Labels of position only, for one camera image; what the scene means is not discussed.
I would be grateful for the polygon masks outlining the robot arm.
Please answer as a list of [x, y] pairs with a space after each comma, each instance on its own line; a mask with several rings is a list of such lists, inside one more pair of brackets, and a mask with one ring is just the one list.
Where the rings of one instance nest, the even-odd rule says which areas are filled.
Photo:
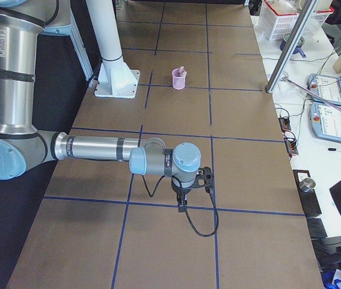
[[[101, 137], [136, 137], [140, 129], [154, 121], [174, 129], [174, 134], [164, 134], [169, 145], [185, 141], [201, 144], [194, 135], [182, 133], [198, 120], [197, 91], [153, 88], [153, 105], [148, 109], [144, 103], [150, 89], [145, 85], [139, 87], [135, 99], [98, 98], [86, 91], [68, 40], [41, 36], [37, 50], [33, 121], [38, 128]], [[121, 201], [127, 196], [130, 180], [126, 164], [50, 161], [20, 177], [0, 181], [0, 214], [31, 212], [44, 194], [53, 199]]]

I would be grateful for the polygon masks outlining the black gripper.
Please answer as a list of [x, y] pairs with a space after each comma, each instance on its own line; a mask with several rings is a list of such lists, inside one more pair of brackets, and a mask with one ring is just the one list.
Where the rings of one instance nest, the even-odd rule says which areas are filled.
[[191, 189], [183, 188], [182, 182], [177, 177], [171, 178], [171, 188], [176, 193], [177, 209], [179, 211], [187, 210], [187, 194]]

